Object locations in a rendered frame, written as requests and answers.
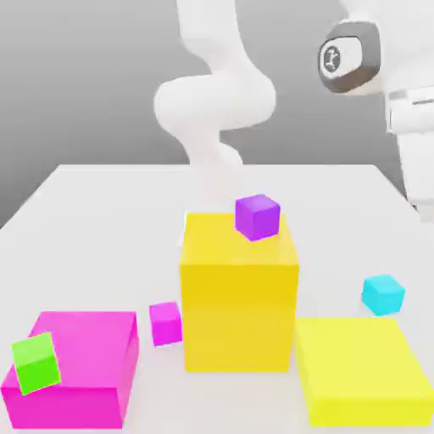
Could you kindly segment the small green cube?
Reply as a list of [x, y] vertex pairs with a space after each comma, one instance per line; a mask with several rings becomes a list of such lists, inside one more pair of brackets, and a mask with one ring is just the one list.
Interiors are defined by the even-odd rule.
[[12, 352], [19, 388], [24, 396], [61, 382], [58, 359], [49, 332], [14, 343]]

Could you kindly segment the small cyan cube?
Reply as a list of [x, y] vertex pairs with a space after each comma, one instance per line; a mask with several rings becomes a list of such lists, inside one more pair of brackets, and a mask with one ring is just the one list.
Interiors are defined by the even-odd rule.
[[390, 275], [364, 279], [361, 301], [376, 316], [396, 314], [403, 305], [405, 289]]

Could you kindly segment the small magenta cube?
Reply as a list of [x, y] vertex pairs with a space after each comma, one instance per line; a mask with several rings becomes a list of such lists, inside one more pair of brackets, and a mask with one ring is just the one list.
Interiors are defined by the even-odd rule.
[[150, 305], [149, 317], [155, 347], [182, 341], [181, 313], [176, 302]]

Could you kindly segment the large magenta box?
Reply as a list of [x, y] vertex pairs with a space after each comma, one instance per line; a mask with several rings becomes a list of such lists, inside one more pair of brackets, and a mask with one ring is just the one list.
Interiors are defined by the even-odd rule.
[[122, 428], [139, 353], [136, 313], [42, 312], [28, 337], [43, 332], [53, 339], [61, 382], [24, 396], [13, 364], [1, 385], [12, 427]]

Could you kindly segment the large lemon yellow box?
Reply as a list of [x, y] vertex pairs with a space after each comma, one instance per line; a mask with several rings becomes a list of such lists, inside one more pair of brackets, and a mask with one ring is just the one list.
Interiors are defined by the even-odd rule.
[[430, 425], [434, 389], [395, 319], [298, 317], [294, 352], [310, 425]]

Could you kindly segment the large orange-yellow box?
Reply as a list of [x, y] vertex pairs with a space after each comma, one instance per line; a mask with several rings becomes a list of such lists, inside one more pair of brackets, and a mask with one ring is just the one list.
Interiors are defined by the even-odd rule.
[[180, 261], [186, 370], [288, 371], [299, 269], [287, 220], [251, 242], [233, 214], [189, 214]]

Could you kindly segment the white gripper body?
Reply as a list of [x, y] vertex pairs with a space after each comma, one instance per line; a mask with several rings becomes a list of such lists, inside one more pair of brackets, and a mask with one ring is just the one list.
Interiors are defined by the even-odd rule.
[[398, 135], [397, 141], [407, 199], [434, 203], [434, 133]]

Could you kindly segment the small purple cube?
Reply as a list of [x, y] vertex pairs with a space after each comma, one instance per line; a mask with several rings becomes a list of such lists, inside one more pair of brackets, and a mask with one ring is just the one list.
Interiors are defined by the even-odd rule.
[[236, 200], [235, 228], [251, 242], [277, 235], [280, 217], [280, 204], [264, 194]]

